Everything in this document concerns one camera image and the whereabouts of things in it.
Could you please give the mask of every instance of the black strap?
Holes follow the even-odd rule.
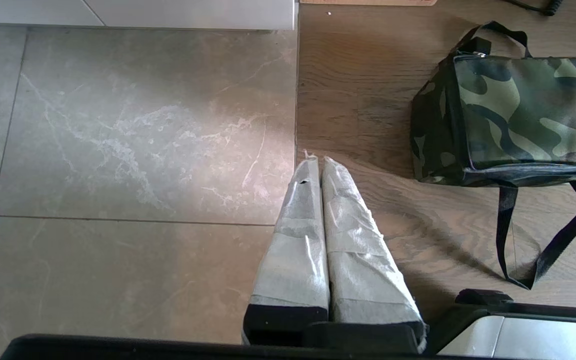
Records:
[[[571,181],[570,185],[576,192],[576,181]],[[518,193],[519,189],[512,184],[503,183],[499,186],[499,211],[496,220],[496,255],[505,279],[519,287],[530,290],[537,280],[546,275],[548,269],[555,264],[558,257],[562,255],[567,246],[576,237],[576,215],[555,235],[548,246],[546,246],[546,249],[537,257],[537,260],[535,260],[532,266],[530,276],[522,280],[517,280],[508,275],[505,250],[508,228],[510,227],[510,220],[513,217],[513,210],[515,209]]]
[[[471,30],[469,30],[469,32],[467,32],[466,35],[464,35],[464,37],[460,39],[457,45],[453,48],[453,51],[463,51],[464,49],[468,48],[469,46],[467,44],[473,39],[475,33],[478,32],[478,30],[490,30],[492,32],[503,34],[511,39],[514,39],[514,41],[523,45],[523,47],[526,49],[526,58],[533,57],[530,51],[528,51],[528,35],[523,31],[510,30],[497,21],[491,21],[489,23],[473,27]]]

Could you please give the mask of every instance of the black cable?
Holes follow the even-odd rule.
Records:
[[[532,10],[533,12],[538,12],[544,16],[555,15],[557,10],[560,8],[560,6],[562,6],[562,3],[564,2],[564,0],[550,0],[548,5],[546,5],[546,7],[541,9],[539,7],[524,4],[523,2],[520,2],[518,0],[503,0],[503,1],[506,3],[510,3],[510,4],[516,5],[518,7],[524,8],[526,10]]]

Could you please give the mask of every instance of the wooden floor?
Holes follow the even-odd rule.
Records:
[[[308,150],[348,167],[426,320],[465,288],[576,306],[576,240],[535,289],[523,290],[500,275],[498,191],[412,179],[410,101],[462,34],[490,20],[526,31],[535,57],[576,56],[576,0],[552,18],[500,0],[299,9],[298,158]],[[521,189],[518,202],[507,247],[512,271],[576,214],[567,186]]]

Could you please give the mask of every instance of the camouflage bag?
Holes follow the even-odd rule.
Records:
[[[526,47],[490,54],[480,29]],[[508,275],[505,242],[518,187],[570,183],[576,191],[576,57],[532,57],[528,36],[498,22],[470,30],[412,102],[410,143],[419,182],[499,187],[496,248],[506,280],[531,289],[576,237],[576,216],[535,261],[528,278]]]

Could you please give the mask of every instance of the black bag handle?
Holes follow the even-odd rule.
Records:
[[[525,48],[526,51],[525,51],[524,57],[526,57],[526,58],[532,58],[533,57],[533,55],[531,55],[530,51],[528,51],[528,35],[523,31],[510,30],[507,27],[503,26],[501,23],[498,23],[497,21],[491,21],[489,23],[484,23],[483,25],[473,27],[471,30],[469,30],[469,32],[467,32],[466,35],[464,35],[459,40],[457,45],[455,45],[455,47],[452,49],[452,52],[454,53],[456,51],[463,51],[464,48],[468,48],[468,44],[470,43],[470,41],[472,41],[473,39],[479,39],[479,38],[474,38],[475,33],[478,32],[478,30],[490,30],[492,32],[503,34],[503,35],[509,37],[510,39],[514,39],[514,41],[523,45],[523,47]]]
[[[576,192],[576,180],[570,181],[570,185]],[[510,227],[510,219],[512,219],[513,216],[513,210],[515,209],[518,193],[518,187],[508,182],[500,182],[499,211],[496,220],[496,255],[505,279],[519,287],[530,290],[533,288],[537,280],[546,275],[548,269],[555,264],[558,257],[562,255],[567,246],[576,237],[576,215],[555,235],[548,246],[546,246],[546,249],[544,249],[539,257],[537,257],[528,278],[521,280],[512,278],[508,275],[508,270],[506,269],[505,248],[506,236],[508,235],[508,228]]]

